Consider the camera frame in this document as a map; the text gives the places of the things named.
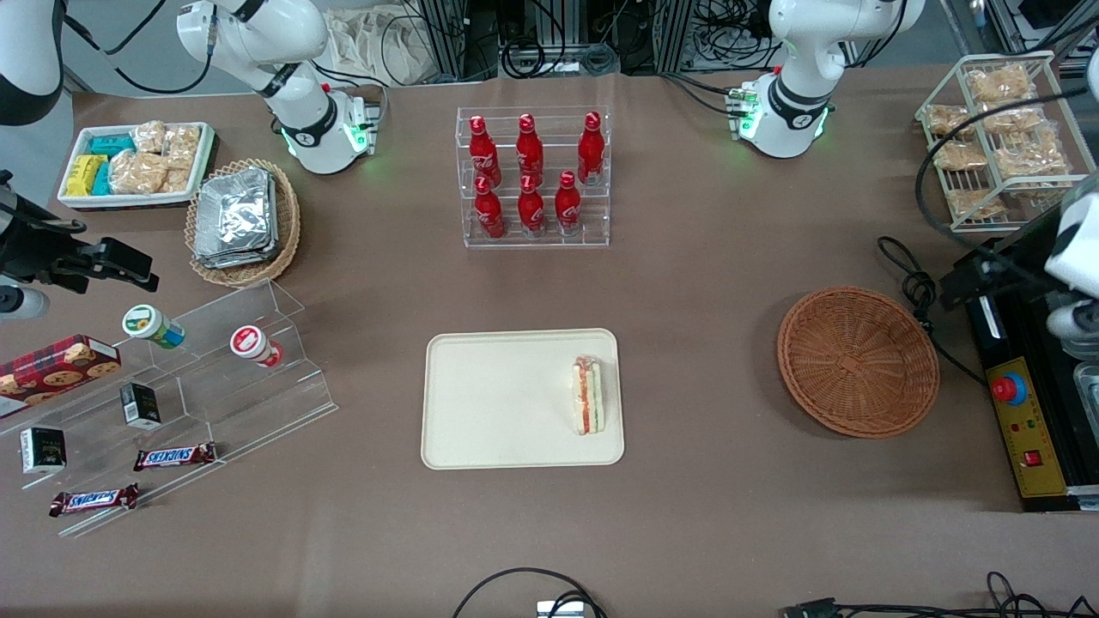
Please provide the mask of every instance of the aluminum foil packet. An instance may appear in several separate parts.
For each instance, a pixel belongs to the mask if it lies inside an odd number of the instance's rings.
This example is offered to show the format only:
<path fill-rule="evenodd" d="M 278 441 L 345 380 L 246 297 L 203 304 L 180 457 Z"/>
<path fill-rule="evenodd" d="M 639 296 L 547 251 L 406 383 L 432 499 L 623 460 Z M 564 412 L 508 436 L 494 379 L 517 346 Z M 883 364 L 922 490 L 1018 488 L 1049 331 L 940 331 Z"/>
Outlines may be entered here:
<path fill-rule="evenodd" d="M 266 262 L 278 254 L 275 178 L 247 167 L 202 184 L 195 217 L 195 260 L 208 268 Z"/>

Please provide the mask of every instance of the white tray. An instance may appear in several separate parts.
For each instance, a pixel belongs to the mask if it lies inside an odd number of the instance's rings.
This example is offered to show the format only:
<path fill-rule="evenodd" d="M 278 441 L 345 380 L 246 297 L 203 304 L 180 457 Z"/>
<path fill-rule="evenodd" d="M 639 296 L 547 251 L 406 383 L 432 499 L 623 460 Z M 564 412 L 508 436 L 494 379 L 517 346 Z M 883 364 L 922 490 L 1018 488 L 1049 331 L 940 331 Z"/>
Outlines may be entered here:
<path fill-rule="evenodd" d="M 202 177 L 206 176 L 207 162 L 210 159 L 210 150 L 213 147 L 214 131 L 213 128 L 206 122 L 169 122 L 168 124 L 185 124 L 190 126 L 198 126 L 199 131 L 199 147 L 195 153 L 195 163 L 191 164 L 191 176 L 187 180 L 187 188 L 182 191 L 173 191 L 170 194 L 152 194 L 147 196 L 67 196 L 65 195 L 65 185 L 68 181 L 68 177 L 73 174 L 73 165 L 76 163 L 76 157 L 78 155 L 88 154 L 88 147 L 91 143 L 92 137 L 99 137 L 102 135 L 121 135 L 123 133 L 130 133 L 130 130 L 136 126 L 136 124 L 118 124 L 114 126 L 89 126 L 87 129 L 81 129 L 80 133 L 76 136 L 76 144 L 73 145 L 73 152 L 69 153 L 68 165 L 65 166 L 65 175 L 62 176 L 62 185 L 57 187 L 57 201 L 64 203 L 65 206 L 71 208 L 73 210 L 126 210 L 133 208 L 156 208 L 158 206 L 168 203 L 180 203 L 180 206 L 186 206 L 190 201 L 191 196 L 199 190 L 199 185 L 202 183 Z"/>
<path fill-rule="evenodd" d="M 603 376 L 607 429 L 577 435 L 573 362 Z M 428 344 L 420 457 L 432 470 L 610 465 L 622 457 L 618 340 L 606 329 L 441 334 Z"/>

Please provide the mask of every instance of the snickers bar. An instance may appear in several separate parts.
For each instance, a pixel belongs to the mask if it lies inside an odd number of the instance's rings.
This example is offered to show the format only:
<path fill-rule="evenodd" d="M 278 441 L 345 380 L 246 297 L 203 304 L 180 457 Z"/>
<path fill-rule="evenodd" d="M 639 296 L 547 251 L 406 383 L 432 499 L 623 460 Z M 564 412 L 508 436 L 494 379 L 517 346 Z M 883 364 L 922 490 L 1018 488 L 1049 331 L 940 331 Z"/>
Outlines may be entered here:
<path fill-rule="evenodd" d="M 213 442 L 196 446 L 160 449 L 159 451 L 137 451 L 137 463 L 134 464 L 134 472 L 141 472 L 146 467 L 203 464 L 215 459 L 218 459 L 218 454 L 214 451 Z"/>
<path fill-rule="evenodd" d="M 125 507 L 132 509 L 137 506 L 137 484 L 134 483 L 123 489 L 112 489 L 110 492 L 92 492 L 90 494 L 67 494 L 62 492 L 49 505 L 49 517 L 62 515 L 73 515 L 86 510 L 100 508 Z"/>

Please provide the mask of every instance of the red bottle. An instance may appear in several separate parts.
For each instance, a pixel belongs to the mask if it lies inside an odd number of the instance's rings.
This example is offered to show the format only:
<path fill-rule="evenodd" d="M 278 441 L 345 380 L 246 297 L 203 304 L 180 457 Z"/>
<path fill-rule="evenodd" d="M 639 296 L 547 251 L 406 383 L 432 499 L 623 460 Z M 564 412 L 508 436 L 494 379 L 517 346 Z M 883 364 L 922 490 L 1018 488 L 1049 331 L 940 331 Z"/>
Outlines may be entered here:
<path fill-rule="evenodd" d="M 500 173 L 500 158 L 496 154 L 496 144 L 485 129 L 485 119 L 475 115 L 469 119 L 473 137 L 469 140 L 469 156 L 474 159 L 477 176 L 488 178 L 492 188 L 500 186 L 503 175 Z"/>
<path fill-rule="evenodd" d="M 576 168 L 581 185 L 598 185 L 603 175 L 603 133 L 599 112 L 589 111 L 584 119 L 584 135 L 580 136 L 580 165 Z"/>
<path fill-rule="evenodd" d="M 542 186 L 542 139 L 534 132 L 534 117 L 524 113 L 519 117 L 519 141 L 515 142 L 519 153 L 519 173 L 534 179 L 534 186 Z"/>
<path fill-rule="evenodd" d="M 576 175 L 567 169 L 560 173 L 560 187 L 553 205 L 562 235 L 575 236 L 580 231 L 580 191 L 576 188 Z"/>
<path fill-rule="evenodd" d="M 542 196 L 533 176 L 519 179 L 522 194 L 519 195 L 519 219 L 523 222 L 523 235 L 528 239 L 540 239 L 545 235 L 545 217 L 542 211 Z"/>
<path fill-rule="evenodd" d="M 477 220 L 490 239 L 502 238 L 508 233 L 508 225 L 503 221 L 500 198 L 496 197 L 488 178 L 484 176 L 478 176 L 474 180 L 474 187 L 477 189 L 477 199 L 474 200 L 474 208 L 477 209 Z"/>

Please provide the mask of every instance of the cookie box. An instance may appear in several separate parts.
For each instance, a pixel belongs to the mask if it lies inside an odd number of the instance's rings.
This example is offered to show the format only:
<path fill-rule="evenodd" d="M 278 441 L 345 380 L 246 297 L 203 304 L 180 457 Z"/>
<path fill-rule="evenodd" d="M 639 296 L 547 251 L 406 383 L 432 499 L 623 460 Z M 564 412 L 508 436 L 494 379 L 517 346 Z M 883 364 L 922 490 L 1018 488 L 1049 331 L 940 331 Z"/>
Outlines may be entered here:
<path fill-rule="evenodd" d="M 0 418 L 37 406 L 122 366 L 116 347 L 74 334 L 0 365 Z"/>

